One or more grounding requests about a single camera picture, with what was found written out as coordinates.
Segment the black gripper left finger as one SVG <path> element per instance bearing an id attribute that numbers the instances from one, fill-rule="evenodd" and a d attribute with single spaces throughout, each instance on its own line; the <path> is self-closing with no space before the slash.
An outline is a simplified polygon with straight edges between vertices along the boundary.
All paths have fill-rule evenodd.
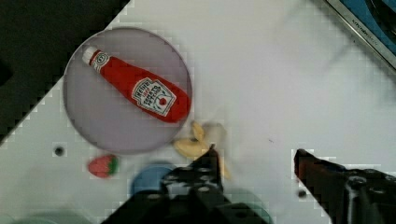
<path id="1" fill-rule="evenodd" d="M 219 153 L 215 145 L 188 166 L 175 168 L 161 180 L 161 191 L 171 199 L 187 196 L 198 188 L 223 191 Z"/>

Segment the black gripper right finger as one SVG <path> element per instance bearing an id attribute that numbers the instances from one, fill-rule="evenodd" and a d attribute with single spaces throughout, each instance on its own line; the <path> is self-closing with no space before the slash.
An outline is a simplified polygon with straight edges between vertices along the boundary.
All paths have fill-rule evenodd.
<path id="1" fill-rule="evenodd" d="M 347 169 L 296 151 L 294 173 L 332 224 L 396 224 L 396 182 L 375 169 Z"/>

